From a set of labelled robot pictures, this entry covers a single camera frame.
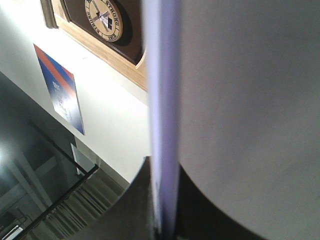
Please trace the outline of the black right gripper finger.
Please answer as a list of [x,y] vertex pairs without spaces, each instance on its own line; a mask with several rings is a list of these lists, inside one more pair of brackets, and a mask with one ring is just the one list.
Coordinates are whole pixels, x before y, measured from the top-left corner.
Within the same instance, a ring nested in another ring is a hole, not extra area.
[[105,213],[70,240],[156,240],[151,157],[146,156],[132,183]]

